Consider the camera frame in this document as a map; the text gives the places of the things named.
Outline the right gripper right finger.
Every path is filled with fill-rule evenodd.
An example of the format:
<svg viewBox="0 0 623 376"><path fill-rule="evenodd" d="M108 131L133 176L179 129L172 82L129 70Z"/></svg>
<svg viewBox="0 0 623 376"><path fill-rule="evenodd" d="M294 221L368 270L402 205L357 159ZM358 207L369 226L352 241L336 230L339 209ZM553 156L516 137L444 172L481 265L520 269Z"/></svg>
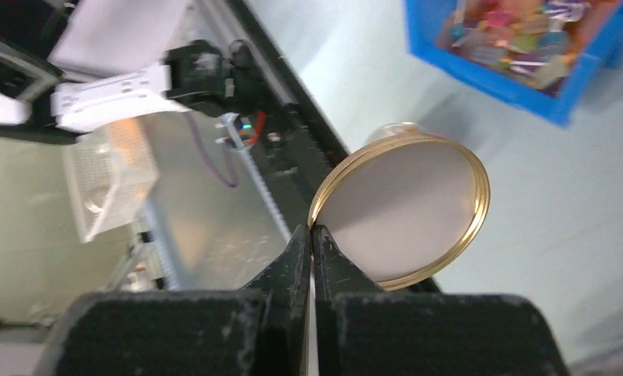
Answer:
<svg viewBox="0 0 623 376"><path fill-rule="evenodd" d="M312 228L313 275L321 375L342 373L345 331L341 298L346 294L384 291L345 256L326 226Z"/></svg>

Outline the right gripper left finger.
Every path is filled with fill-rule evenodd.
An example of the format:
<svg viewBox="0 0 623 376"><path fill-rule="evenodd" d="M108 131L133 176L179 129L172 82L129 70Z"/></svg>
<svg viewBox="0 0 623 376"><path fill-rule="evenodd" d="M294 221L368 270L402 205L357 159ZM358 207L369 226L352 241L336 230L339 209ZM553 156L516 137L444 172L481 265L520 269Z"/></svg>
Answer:
<svg viewBox="0 0 623 376"><path fill-rule="evenodd" d="M306 374L310 269L310 229L301 224L281 254L245 285L265 298L254 375Z"/></svg>

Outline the round gold jar lid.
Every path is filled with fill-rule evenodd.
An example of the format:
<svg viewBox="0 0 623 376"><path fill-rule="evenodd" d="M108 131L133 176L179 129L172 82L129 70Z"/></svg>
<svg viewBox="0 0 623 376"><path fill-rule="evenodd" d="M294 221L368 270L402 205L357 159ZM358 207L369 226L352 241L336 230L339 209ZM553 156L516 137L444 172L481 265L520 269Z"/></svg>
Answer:
<svg viewBox="0 0 623 376"><path fill-rule="evenodd" d="M381 288L395 291L438 273L474 240L491 188L467 147L428 134L363 146L325 178L309 226L324 226L343 254Z"/></svg>

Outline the clear plastic jar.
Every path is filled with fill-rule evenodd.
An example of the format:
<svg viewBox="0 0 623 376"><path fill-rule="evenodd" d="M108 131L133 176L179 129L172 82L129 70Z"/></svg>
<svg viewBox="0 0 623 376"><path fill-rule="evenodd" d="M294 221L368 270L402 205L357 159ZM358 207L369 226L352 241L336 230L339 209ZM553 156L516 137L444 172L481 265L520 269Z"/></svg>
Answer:
<svg viewBox="0 0 623 376"><path fill-rule="evenodd" d="M364 141L364 146L379 141L380 139L386 139L403 134L419 134L422 133L422 131L423 127L414 122L389 123L372 131Z"/></svg>

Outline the blue plastic candy bin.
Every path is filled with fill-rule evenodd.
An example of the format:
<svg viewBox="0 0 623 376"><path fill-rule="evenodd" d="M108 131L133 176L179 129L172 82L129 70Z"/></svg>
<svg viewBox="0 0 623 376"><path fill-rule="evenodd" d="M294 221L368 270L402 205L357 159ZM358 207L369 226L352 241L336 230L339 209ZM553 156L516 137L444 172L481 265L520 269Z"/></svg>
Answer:
<svg viewBox="0 0 623 376"><path fill-rule="evenodd" d="M564 126L601 67L623 60L623 1L407 1L420 60Z"/></svg>

